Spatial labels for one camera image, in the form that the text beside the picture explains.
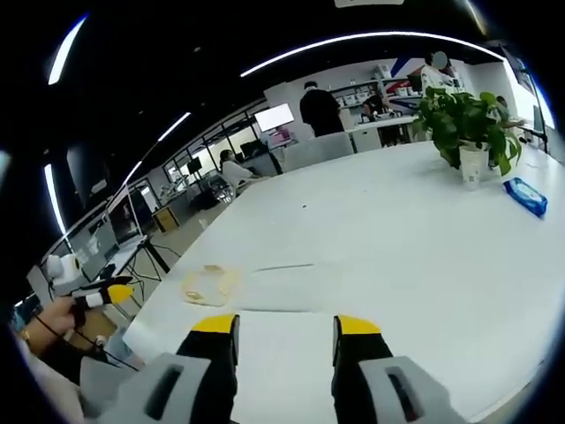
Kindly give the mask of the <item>person's left hand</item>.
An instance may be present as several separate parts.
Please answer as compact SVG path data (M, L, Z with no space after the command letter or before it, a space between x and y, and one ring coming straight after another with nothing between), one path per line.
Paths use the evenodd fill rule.
M73 297L56 298L22 332L31 353L41 356L58 338L75 328Z

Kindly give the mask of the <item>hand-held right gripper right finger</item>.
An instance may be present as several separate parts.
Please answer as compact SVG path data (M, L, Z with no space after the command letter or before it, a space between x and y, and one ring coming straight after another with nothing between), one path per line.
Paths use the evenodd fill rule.
M465 422L448 390L410 358L395 356L380 327L339 314L333 328L331 395L338 422Z

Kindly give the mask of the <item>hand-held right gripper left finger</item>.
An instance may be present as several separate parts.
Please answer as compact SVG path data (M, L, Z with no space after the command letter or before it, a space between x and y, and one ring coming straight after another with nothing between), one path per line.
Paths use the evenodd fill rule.
M231 423L237 395L239 315L195 324L176 353L141 370L84 358L79 387L86 423Z

